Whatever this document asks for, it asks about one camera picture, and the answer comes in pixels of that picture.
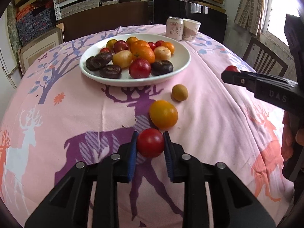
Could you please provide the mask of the person's right hand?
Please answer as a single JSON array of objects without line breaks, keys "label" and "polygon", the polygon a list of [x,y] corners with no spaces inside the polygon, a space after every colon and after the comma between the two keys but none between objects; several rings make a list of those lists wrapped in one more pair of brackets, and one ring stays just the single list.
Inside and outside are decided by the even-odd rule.
[{"label": "person's right hand", "polygon": [[304,131],[299,129],[296,135],[292,134],[290,128],[290,119],[289,113],[284,112],[282,123],[284,124],[282,132],[282,146],[281,146],[281,155],[285,161],[289,160],[294,152],[293,143],[297,142],[301,146],[304,146]]}]

